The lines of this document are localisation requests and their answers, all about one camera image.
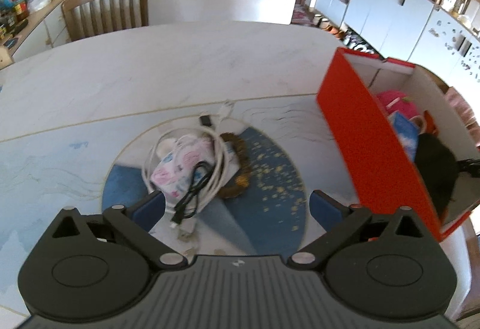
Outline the blue round table mat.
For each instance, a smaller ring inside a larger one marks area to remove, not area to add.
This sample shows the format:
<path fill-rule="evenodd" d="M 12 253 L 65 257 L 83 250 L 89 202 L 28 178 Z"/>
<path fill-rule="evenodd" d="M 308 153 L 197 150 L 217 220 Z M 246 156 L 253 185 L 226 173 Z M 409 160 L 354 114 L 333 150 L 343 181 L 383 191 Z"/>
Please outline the blue round table mat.
<path fill-rule="evenodd" d="M 150 235 L 188 259 L 196 254 L 280 255 L 304 238 L 307 194 L 284 150 L 255 127 L 235 119 L 220 125 L 229 150 L 228 182 L 193 218 L 173 226 L 174 201 Z"/>

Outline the black cloth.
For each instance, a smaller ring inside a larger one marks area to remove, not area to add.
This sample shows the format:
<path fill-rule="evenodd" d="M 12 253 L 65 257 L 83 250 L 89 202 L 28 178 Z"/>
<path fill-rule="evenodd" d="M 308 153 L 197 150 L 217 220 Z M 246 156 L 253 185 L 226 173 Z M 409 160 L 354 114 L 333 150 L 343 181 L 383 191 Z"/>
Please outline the black cloth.
<path fill-rule="evenodd" d="M 447 216 L 459 174 L 466 172 L 473 178 L 479 178 L 478 158 L 458 161 L 454 153 L 433 134 L 418 136 L 414 163 L 441 221 Z"/>

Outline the red white cardboard box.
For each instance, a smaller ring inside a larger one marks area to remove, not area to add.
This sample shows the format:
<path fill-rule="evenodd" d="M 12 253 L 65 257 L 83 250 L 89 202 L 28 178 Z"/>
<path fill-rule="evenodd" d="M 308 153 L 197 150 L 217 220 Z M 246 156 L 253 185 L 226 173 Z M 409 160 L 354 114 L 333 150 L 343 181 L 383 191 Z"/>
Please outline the red white cardboard box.
<path fill-rule="evenodd" d="M 374 213 L 413 208 L 437 241 L 446 239 L 479 205 L 479 179 L 460 174 L 440 219 L 413 161 L 398 140 L 377 93 L 399 90 L 428 112 L 439 140 L 459 161 L 478 159 L 472 137 L 423 67 L 336 49 L 316 100 L 343 156 L 360 203 Z"/>

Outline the pink strawberry plush toy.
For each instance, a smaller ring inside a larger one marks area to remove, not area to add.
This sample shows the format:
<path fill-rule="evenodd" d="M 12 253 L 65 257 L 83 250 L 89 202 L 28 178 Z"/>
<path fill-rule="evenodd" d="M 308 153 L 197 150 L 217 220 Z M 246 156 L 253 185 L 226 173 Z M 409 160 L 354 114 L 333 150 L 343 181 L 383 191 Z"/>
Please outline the pink strawberry plush toy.
<path fill-rule="evenodd" d="M 399 112 L 407 119 L 411 119 L 419 114 L 412 99 L 401 91 L 391 89 L 377 93 L 376 96 L 383 110 L 388 115 Z"/>

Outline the pink fringed scarf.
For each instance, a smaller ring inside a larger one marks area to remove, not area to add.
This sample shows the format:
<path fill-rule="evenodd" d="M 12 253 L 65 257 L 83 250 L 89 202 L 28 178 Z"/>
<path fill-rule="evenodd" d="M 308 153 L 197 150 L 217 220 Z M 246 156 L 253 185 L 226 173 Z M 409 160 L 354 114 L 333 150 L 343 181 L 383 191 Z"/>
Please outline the pink fringed scarf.
<path fill-rule="evenodd" d="M 472 137 L 477 149 L 479 149 L 479 121 L 476 119 L 471 106 L 454 87 L 448 88 L 444 96 L 448 104 L 450 104 L 450 107 L 452 107 L 456 111 L 457 115 L 460 117 L 460 120 L 462 121 L 468 133 Z"/>

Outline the wooden chair far side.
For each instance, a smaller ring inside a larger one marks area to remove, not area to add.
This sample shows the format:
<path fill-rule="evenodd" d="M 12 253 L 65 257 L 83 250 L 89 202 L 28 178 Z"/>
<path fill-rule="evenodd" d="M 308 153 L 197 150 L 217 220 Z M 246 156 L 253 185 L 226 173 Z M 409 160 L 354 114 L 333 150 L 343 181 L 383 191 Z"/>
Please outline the wooden chair far side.
<path fill-rule="evenodd" d="M 149 25 L 148 0 L 65 0 L 61 8 L 72 41 Z"/>

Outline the red patterned rug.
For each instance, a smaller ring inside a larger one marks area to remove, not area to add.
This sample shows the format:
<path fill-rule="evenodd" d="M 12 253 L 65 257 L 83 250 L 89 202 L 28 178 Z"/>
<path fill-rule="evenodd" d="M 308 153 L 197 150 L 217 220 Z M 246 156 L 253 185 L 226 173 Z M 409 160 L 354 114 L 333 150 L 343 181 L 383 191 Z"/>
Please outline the red patterned rug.
<path fill-rule="evenodd" d="M 318 24 L 318 16 L 303 5 L 295 5 L 290 23 L 300 26 L 316 26 Z"/>

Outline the red cloth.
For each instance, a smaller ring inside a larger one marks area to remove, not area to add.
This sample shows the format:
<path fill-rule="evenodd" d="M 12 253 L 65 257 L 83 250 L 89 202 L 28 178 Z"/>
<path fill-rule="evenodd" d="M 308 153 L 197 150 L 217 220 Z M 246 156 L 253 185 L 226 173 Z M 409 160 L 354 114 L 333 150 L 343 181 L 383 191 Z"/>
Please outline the red cloth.
<path fill-rule="evenodd" d="M 439 134 L 439 129 L 435 124 L 433 116 L 428 110 L 424 111 L 423 118 L 425 119 L 425 133 L 437 136 Z"/>

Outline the white sideboard with clutter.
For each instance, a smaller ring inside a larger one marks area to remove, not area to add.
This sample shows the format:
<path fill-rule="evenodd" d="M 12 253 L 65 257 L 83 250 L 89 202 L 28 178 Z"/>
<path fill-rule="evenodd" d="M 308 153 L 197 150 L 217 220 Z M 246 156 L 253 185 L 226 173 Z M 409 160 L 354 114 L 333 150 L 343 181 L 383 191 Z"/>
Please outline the white sideboard with clutter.
<path fill-rule="evenodd" d="M 61 7 L 64 1 L 50 0 L 22 21 L 15 35 L 1 40 L 1 69 L 71 41 Z"/>

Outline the patterned face mask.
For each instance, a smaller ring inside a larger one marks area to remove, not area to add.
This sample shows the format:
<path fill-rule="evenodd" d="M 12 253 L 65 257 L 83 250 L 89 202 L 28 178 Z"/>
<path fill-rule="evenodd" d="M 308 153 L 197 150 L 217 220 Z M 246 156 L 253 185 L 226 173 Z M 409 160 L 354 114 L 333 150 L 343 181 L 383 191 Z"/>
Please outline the patterned face mask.
<path fill-rule="evenodd" d="M 159 161 L 150 174 L 149 182 L 174 201 L 179 201 L 187 193 L 194 168 L 199 162 L 215 166 L 212 140 L 208 136 L 188 134 L 167 138 L 160 141 L 154 154 Z"/>

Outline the white wall cabinet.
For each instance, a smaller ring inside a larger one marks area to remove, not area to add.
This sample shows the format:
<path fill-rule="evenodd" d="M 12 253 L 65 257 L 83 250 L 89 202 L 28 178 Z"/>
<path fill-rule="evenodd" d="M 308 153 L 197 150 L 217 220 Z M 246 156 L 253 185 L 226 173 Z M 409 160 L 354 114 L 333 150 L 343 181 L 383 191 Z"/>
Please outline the white wall cabinet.
<path fill-rule="evenodd" d="M 354 31 L 383 57 L 423 65 L 448 84 L 479 84 L 479 40 L 431 0 L 330 2 L 340 7 L 329 16 L 332 23 Z"/>

